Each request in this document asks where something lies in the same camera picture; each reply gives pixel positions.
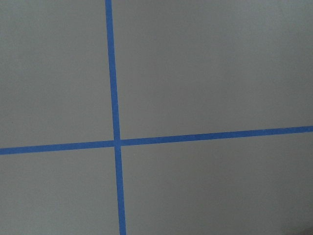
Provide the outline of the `blue tape grid lines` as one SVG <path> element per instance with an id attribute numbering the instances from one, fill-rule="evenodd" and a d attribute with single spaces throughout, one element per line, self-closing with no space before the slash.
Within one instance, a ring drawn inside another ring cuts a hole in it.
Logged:
<path id="1" fill-rule="evenodd" d="M 312 126 L 300 126 L 300 127 L 243 130 L 243 131 L 205 133 L 193 135 L 122 139 L 120 136 L 118 88 L 117 88 L 115 48 L 114 48 L 113 12 L 112 12 L 112 1 L 110 0 L 105 1 L 105 16 L 107 32 L 108 65 L 110 75 L 113 139 L 107 141 L 89 141 L 89 142 L 61 143 L 37 146 L 8 147 L 1 148 L 0 153 L 2 155 L 11 155 L 11 154 L 57 152 L 57 151 L 112 147 L 114 149 L 114 158 L 115 158 L 118 223 L 119 223 L 119 233 L 121 235 L 125 235 L 127 233 L 125 201 L 124 201 L 123 169 L 122 169 L 122 152 L 121 152 L 121 148 L 123 146 L 138 146 L 149 144 L 206 141 L 219 139 L 235 139 L 235 138 L 287 135 L 312 132 L 313 130 Z"/>

